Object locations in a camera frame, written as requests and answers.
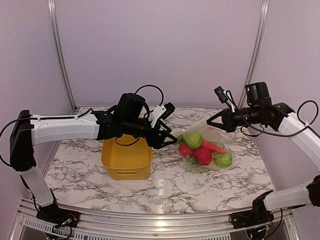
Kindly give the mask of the yellow plastic basket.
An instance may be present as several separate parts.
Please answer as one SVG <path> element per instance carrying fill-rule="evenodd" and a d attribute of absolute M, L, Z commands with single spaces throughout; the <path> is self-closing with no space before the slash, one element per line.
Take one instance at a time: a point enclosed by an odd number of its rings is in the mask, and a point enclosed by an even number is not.
<path fill-rule="evenodd" d="M 143 180 L 150 175 L 153 149 L 145 138 L 124 133 L 118 126 L 110 126 L 111 136 L 102 145 L 101 162 L 114 180 Z"/>

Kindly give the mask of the clear polka dot zip bag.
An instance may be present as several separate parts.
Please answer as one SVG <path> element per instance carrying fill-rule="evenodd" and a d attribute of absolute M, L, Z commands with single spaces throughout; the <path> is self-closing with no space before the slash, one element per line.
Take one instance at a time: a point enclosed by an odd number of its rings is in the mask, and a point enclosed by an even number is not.
<path fill-rule="evenodd" d="M 229 169 L 236 162 L 235 154 L 224 143 L 222 135 L 205 119 L 175 130 L 173 135 L 177 138 L 173 147 L 192 173 Z"/>

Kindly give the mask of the green toy grape bunch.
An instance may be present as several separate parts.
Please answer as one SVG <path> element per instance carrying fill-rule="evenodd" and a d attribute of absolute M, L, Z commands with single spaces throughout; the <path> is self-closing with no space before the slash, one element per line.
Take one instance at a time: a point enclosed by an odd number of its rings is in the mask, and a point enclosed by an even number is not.
<path fill-rule="evenodd" d="M 196 168 L 199 166 L 198 159 L 195 156 L 187 155 L 185 160 L 188 167 Z"/>

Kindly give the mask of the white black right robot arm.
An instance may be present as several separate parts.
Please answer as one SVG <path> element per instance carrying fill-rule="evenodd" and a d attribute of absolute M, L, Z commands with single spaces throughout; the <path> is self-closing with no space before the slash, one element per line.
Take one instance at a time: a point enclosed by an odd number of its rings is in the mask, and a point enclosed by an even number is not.
<path fill-rule="evenodd" d="M 287 104 L 226 108 L 207 124 L 227 133 L 254 124 L 274 130 L 257 144 L 277 189 L 262 196 L 248 212 L 252 224 L 260 223 L 267 211 L 320 205 L 320 136 Z"/>

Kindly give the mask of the red toy chili pepper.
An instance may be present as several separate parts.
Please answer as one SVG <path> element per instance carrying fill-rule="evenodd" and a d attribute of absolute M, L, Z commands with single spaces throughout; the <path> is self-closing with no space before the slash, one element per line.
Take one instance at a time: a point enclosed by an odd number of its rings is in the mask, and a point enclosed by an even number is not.
<path fill-rule="evenodd" d="M 215 145 L 209 141 L 206 141 L 206 140 L 202 141 L 202 146 L 207 148 L 211 152 L 215 152 L 218 154 L 225 154 L 226 153 L 226 151 L 224 149 L 222 149 L 222 148 L 218 147 L 217 145 Z"/>

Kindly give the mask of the green toy apple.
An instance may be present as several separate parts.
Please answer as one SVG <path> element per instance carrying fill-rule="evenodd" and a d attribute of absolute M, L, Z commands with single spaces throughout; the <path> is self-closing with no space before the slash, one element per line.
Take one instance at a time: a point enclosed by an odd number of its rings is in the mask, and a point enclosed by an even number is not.
<path fill-rule="evenodd" d="M 228 168 L 232 165 L 232 154 L 230 152 L 216 153 L 213 155 L 213 160 L 218 168 Z"/>

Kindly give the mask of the green toy pear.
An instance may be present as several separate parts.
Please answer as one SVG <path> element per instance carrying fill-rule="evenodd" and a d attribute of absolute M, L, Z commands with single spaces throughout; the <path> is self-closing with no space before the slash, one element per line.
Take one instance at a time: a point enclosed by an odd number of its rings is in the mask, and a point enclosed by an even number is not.
<path fill-rule="evenodd" d="M 203 136 L 199 132 L 185 132 L 182 137 L 191 149 L 198 149 L 203 143 Z"/>

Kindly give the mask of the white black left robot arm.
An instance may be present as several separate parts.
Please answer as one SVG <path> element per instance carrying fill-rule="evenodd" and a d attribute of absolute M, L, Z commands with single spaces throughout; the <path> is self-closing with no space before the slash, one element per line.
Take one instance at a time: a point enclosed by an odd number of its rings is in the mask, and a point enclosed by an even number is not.
<path fill-rule="evenodd" d="M 137 141 L 144 139 L 149 147 L 161 149 L 178 142 L 162 121 L 170 114 L 163 106 L 158 106 L 146 117 L 140 116 L 140 110 L 120 110 L 117 106 L 107 111 L 90 109 L 80 115 L 60 116 L 31 115 L 29 110 L 23 110 L 18 119 L 12 121 L 10 166 L 19 172 L 44 215 L 58 223 L 63 219 L 63 211 L 58 208 L 54 194 L 37 168 L 35 145 L 73 139 L 118 140 L 126 135 Z"/>

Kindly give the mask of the red toy pomegranate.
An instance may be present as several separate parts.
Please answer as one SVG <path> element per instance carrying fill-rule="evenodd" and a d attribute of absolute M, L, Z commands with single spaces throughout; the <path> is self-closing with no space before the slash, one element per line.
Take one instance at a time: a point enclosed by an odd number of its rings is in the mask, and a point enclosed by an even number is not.
<path fill-rule="evenodd" d="M 210 150 L 203 146 L 195 149 L 193 155 L 197 158 L 200 166 L 208 166 L 213 160 Z"/>

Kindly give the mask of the red toy apple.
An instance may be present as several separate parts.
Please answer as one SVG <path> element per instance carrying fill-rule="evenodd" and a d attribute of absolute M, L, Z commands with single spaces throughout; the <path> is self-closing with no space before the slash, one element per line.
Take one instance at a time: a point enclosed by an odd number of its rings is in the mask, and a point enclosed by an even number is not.
<path fill-rule="evenodd" d="M 187 158 L 187 156 L 191 156 L 191 157 L 193 156 L 194 150 L 190 148 L 185 142 L 183 142 L 182 144 L 179 145 L 178 151 L 183 158 Z"/>

